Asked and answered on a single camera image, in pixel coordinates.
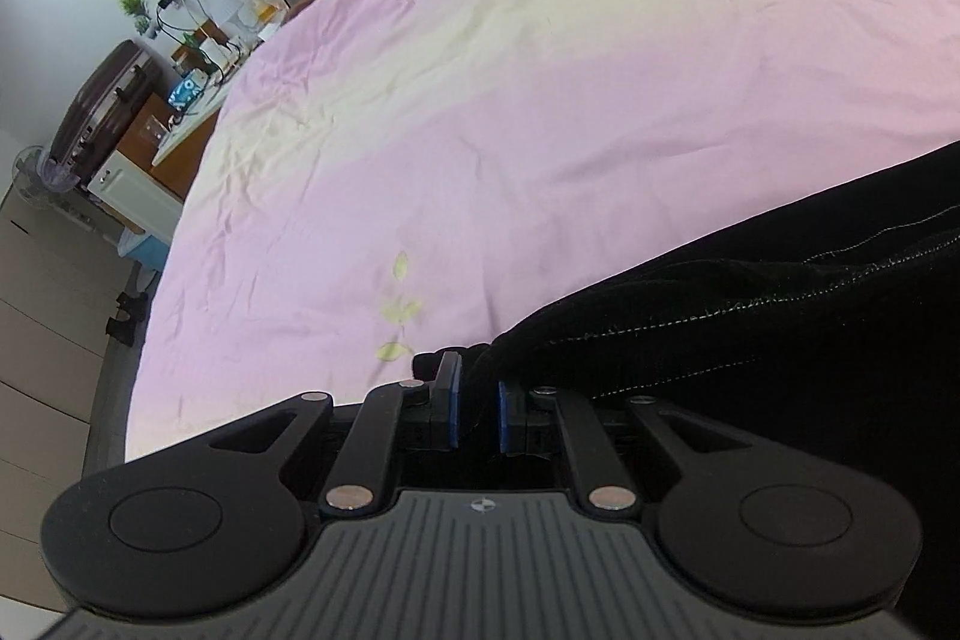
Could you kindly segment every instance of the black shoe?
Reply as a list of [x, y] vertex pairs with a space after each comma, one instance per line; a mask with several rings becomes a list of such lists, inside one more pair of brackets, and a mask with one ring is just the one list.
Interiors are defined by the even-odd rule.
[[147, 296], [146, 292], [141, 293], [139, 296], [128, 296], [126, 293], [121, 293], [121, 295], [117, 296], [117, 304], [120, 305], [120, 309], [125, 311], [128, 316], [131, 316], [131, 319], [139, 323], [147, 319], [147, 313], [150, 308], [150, 297]]
[[136, 339], [136, 321], [132, 318], [117, 320], [112, 317], [107, 321], [107, 334], [120, 344], [133, 347], [133, 341]]

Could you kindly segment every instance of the gray ribbed surface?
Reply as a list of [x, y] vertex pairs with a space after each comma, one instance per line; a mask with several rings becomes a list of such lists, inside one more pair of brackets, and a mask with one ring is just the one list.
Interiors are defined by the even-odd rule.
[[901, 640], [878, 614], [822, 629], [728, 615], [670, 578], [640, 532], [577, 514], [562, 494], [405, 492], [395, 509], [341, 522], [274, 592], [215, 618], [120, 624], [85, 612], [51, 640]]

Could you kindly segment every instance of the blue tissue package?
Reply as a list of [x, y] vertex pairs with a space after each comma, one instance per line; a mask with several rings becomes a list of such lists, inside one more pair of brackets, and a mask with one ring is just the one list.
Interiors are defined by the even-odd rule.
[[176, 111], [185, 112], [200, 94], [203, 92], [203, 86], [198, 85], [193, 77], [184, 77], [179, 84], [170, 92], [167, 103]]

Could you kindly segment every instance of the white tabletop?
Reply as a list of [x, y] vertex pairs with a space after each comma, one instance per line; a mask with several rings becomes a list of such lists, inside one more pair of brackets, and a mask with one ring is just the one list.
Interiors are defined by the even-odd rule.
[[236, 74], [237, 71], [239, 70], [234, 70], [234, 72], [227, 77], [227, 80], [220, 85], [207, 88], [203, 91], [203, 95], [198, 98], [196, 103], [190, 106], [190, 109], [187, 110], [179, 125], [174, 126], [173, 130], [167, 134], [163, 142], [160, 143], [160, 147], [157, 148], [157, 154], [154, 156], [154, 160], [152, 160], [153, 166], [160, 164], [160, 162], [176, 150], [190, 134], [200, 128], [214, 112], [224, 105], [224, 101], [227, 100], [230, 92], [234, 74]]

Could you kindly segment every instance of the white stitching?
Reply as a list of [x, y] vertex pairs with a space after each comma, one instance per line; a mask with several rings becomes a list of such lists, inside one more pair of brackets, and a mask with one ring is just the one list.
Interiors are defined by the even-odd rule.
[[960, 236], [956, 236], [948, 242], [943, 242], [942, 244], [938, 244], [937, 247], [931, 247], [928, 250], [923, 250], [923, 252], [918, 252], [910, 256], [905, 256], [904, 258], [897, 259], [896, 261], [888, 260], [883, 263], [871, 263], [870, 266], [868, 266], [868, 268], [865, 269], [865, 271], [862, 271], [859, 274], [853, 275], [853, 277], [851, 277], [848, 280], [842, 280], [840, 282], [834, 283], [833, 285], [828, 286], [822, 290], [811, 290], [811, 292], [803, 293], [802, 295], [799, 295], [799, 296], [768, 296], [763, 299], [755, 299], [754, 301], [747, 302], [746, 304], [735, 304], [732, 307], [728, 307], [726, 310], [716, 310], [716, 311], [712, 311], [712, 313], [704, 313], [702, 314], [702, 316], [689, 316], [689, 317], [685, 317], [685, 319], [670, 320], [670, 321], [667, 321], [666, 323], [646, 323], [642, 326], [632, 326], [629, 329], [606, 330], [606, 332], [601, 332], [601, 333], [585, 333], [584, 335], [579, 335], [579, 336], [565, 336], [564, 338], [560, 338], [560, 339], [549, 339], [544, 343], [544, 347], [548, 345], [561, 345], [567, 342], [585, 342], [589, 339], [599, 339], [602, 336], [622, 336], [622, 335], [625, 335], [626, 333], [640, 333], [640, 332], [646, 332], [647, 330], [663, 329], [668, 326], [678, 326], [684, 323], [692, 323], [697, 320], [707, 320], [707, 319], [712, 319], [712, 317], [726, 316], [726, 314], [736, 313], [736, 311], [750, 310], [753, 307], [760, 307], [763, 305], [771, 305], [771, 304], [790, 304], [792, 302], [800, 302], [805, 299], [812, 299], [815, 296], [822, 296], [825, 293], [834, 292], [834, 290], [837, 290], [839, 287], [853, 285], [853, 283], [856, 283], [865, 277], [869, 277], [870, 275], [875, 274], [878, 271], [884, 271], [885, 269], [894, 268], [894, 266], [899, 266], [901, 265], [901, 263], [907, 263], [908, 261], [914, 261], [915, 259], [923, 258], [923, 256], [928, 256], [932, 253], [936, 253], [939, 250], [943, 250], [944, 247], [949, 247], [949, 245], [956, 244], [957, 242], [960, 242]]
[[651, 389], [653, 386], [662, 386], [664, 383], [673, 383], [675, 380], [686, 380], [686, 378], [694, 378], [698, 375], [706, 375], [709, 372], [715, 372], [717, 369], [729, 369], [732, 366], [743, 366], [746, 363], [753, 363], [757, 359], [744, 359], [742, 362], [729, 362], [729, 363], [720, 363], [717, 366], [711, 366], [708, 369], [698, 369], [696, 372], [688, 372], [684, 375], [674, 375], [672, 378], [667, 378], [666, 380], [658, 380], [656, 383], [641, 383], [639, 386], [629, 386], [627, 389], [616, 389], [616, 391], [607, 391], [606, 393], [599, 393], [597, 396], [590, 397], [591, 399], [602, 399], [605, 396], [613, 396], [613, 394], [624, 393], [625, 391], [635, 391], [637, 389]]
[[934, 220], [934, 218], [939, 218], [940, 215], [947, 215], [947, 213], [949, 213], [951, 210], [955, 210], [957, 207], [960, 207], [960, 204], [954, 204], [950, 207], [947, 207], [947, 209], [940, 210], [939, 213], [935, 213], [934, 215], [928, 215], [926, 218], [921, 218], [920, 220], [914, 220], [913, 223], [899, 223], [899, 225], [896, 225], [896, 226], [887, 226], [886, 228], [883, 228], [883, 229], [880, 229], [880, 231], [877, 231], [875, 234], [872, 235], [872, 237], [867, 237], [867, 239], [863, 239], [862, 242], [858, 242], [857, 244], [851, 244], [850, 247], [844, 247], [840, 250], [827, 250], [826, 253], [817, 253], [817, 255], [810, 256], [808, 259], [806, 259], [804, 263], [810, 263], [811, 261], [816, 261], [818, 258], [827, 258], [827, 256], [839, 256], [841, 253], [846, 253], [848, 250], [856, 250], [857, 247], [861, 247], [861, 245], [867, 244], [867, 242], [872, 242], [877, 237], [880, 237], [881, 234], [886, 234], [888, 231], [896, 231], [896, 229], [899, 229], [899, 228], [911, 228], [912, 226], [922, 225], [923, 223], [926, 223], [928, 220]]

